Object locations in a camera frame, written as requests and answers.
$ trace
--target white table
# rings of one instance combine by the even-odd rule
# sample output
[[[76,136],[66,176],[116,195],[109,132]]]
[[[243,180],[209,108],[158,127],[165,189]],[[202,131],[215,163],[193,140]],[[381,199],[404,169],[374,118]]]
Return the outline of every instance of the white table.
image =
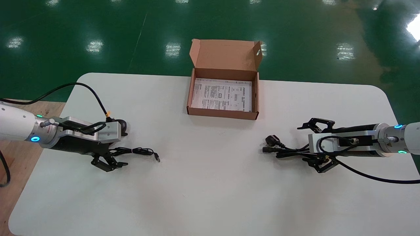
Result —
[[[189,77],[90,73],[112,117],[129,122],[119,146],[149,147],[152,157],[106,173],[91,157],[46,149],[9,221],[24,236],[115,235],[418,235],[420,185],[376,182],[341,166],[318,174],[299,158],[262,154],[276,134],[288,147],[307,143],[312,117],[335,127],[396,124],[386,98],[366,85],[261,81],[256,121],[189,116]],[[96,100],[75,87],[62,117],[104,119]],[[341,157],[366,173],[418,179],[410,155]]]

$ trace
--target box lid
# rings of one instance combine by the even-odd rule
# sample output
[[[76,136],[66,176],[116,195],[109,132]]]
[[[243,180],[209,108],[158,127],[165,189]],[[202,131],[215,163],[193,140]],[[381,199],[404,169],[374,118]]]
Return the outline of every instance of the box lid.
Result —
[[[260,41],[193,39],[189,52],[195,68],[257,71],[263,58]]]

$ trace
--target wooden surface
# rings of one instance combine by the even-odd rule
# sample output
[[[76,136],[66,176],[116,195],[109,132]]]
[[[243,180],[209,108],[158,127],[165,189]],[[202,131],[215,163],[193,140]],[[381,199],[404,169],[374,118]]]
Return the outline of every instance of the wooden surface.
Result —
[[[17,107],[45,117],[60,116],[64,102],[37,102],[32,105]],[[10,169],[11,181],[5,188],[0,188],[0,236],[13,235],[9,231],[9,217],[24,189],[32,170],[41,155],[42,148],[26,141],[0,141],[2,151]],[[0,179],[6,182],[3,166],[0,166]]]

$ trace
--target printed instruction sheet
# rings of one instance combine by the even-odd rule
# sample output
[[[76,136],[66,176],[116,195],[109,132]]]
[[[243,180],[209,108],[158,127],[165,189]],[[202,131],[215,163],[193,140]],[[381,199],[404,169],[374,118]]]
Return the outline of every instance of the printed instruction sheet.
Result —
[[[224,79],[195,79],[193,108],[252,111],[252,82]]]

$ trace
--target floor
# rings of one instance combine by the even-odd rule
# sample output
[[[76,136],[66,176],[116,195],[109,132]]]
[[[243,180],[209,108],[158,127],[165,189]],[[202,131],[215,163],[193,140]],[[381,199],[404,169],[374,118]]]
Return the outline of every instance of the floor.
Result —
[[[7,0],[2,5],[1,97],[34,99],[88,72],[188,76],[193,38],[261,40],[261,79],[371,84],[388,95],[400,123],[420,121],[418,0]],[[65,102],[70,91],[48,99]]]

